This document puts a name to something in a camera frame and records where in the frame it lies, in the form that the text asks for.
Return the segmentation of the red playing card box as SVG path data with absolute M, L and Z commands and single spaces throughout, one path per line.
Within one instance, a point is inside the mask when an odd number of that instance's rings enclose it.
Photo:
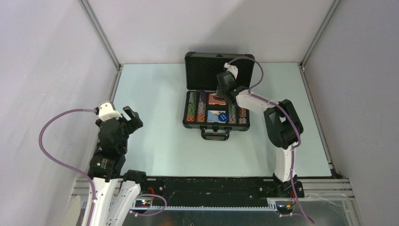
M 209 105 L 227 105 L 227 101 L 220 97 L 215 96 L 214 93 L 208 95 L 208 104 Z

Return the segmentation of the blue round button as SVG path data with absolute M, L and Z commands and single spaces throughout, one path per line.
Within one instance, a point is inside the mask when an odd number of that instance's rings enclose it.
M 229 115 L 226 112 L 222 112 L 218 115 L 219 122 L 227 122 L 229 120 Z

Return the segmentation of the black poker set case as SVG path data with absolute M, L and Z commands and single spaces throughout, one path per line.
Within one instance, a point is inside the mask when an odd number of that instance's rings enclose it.
M 247 131 L 250 128 L 249 110 L 227 103 L 227 105 L 209 105 L 208 95 L 216 93 L 219 73 L 225 71 L 225 63 L 232 61 L 237 66 L 239 85 L 248 87 L 251 83 L 254 68 L 254 56 L 251 54 L 218 54 L 188 52 L 185 57 L 186 101 L 184 106 L 183 126 L 187 129 L 198 129 L 205 140 L 226 141 L 231 131 Z M 196 105 L 190 105 L 190 92 L 197 92 Z M 206 106 L 199 107 L 199 93 L 206 92 Z M 207 111 L 226 111 L 229 120 L 226 123 L 207 122 Z

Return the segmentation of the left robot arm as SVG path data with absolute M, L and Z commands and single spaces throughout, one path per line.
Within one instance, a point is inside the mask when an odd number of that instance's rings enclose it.
M 96 108 L 99 127 L 96 151 L 89 163 L 90 192 L 83 217 L 84 226 L 120 226 L 137 196 L 147 194 L 149 184 L 143 171 L 128 170 L 121 174 L 128 151 L 128 139 L 143 122 L 129 106 L 123 111 L 127 120 L 112 103 Z

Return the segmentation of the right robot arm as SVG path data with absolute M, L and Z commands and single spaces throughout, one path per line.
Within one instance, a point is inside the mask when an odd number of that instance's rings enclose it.
M 274 102 L 239 86 L 236 76 L 225 71 L 216 76 L 216 96 L 264 117 L 267 136 L 271 143 L 281 148 L 276 152 L 274 192 L 285 197 L 292 192 L 295 177 L 295 153 L 301 145 L 303 125 L 288 99 Z

